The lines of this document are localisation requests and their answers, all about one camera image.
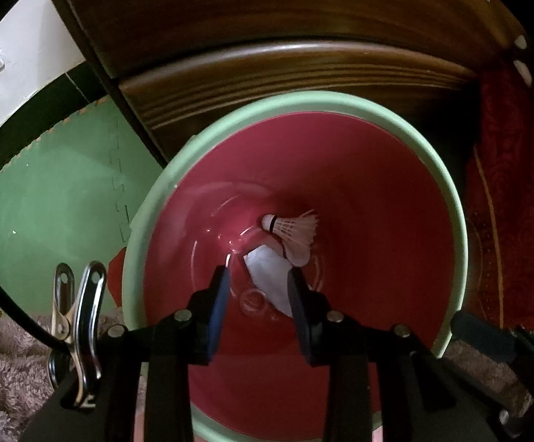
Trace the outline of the red bed skirt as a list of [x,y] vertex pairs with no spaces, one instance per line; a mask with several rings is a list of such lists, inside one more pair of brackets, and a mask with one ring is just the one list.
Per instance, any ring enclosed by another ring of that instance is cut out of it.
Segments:
[[534,96],[517,70],[481,78],[480,140],[467,166],[466,307],[500,327],[534,331]]

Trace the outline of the green foam floor mat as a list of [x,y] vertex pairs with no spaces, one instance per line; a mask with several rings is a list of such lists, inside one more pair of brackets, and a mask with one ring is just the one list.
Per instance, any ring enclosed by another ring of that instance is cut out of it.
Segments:
[[108,98],[44,132],[0,170],[0,285],[47,314],[58,263],[111,262],[160,173]]

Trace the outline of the red bin with green rim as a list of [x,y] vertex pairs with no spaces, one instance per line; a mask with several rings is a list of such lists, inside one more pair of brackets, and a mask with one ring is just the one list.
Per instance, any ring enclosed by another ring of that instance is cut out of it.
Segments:
[[189,370],[205,441],[309,441],[328,372],[303,358],[289,270],[365,326],[407,325],[436,356],[463,304],[468,244],[445,164],[372,101],[307,91],[221,118],[166,166],[137,211],[117,296],[141,328],[231,273],[218,351]]

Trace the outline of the white feather shuttlecock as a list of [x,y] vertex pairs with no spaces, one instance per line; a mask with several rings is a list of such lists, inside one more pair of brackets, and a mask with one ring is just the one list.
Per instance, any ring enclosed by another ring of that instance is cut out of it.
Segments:
[[286,259],[298,267],[305,266],[311,259],[317,226],[318,216],[313,211],[306,211],[295,218],[265,214],[261,219],[262,229],[279,238]]

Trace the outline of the dark wooden nightstand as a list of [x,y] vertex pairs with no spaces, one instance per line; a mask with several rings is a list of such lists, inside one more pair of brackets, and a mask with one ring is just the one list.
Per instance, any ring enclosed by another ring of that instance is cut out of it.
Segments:
[[522,34],[501,0],[52,0],[162,164],[215,120],[298,91],[400,115],[464,87]]

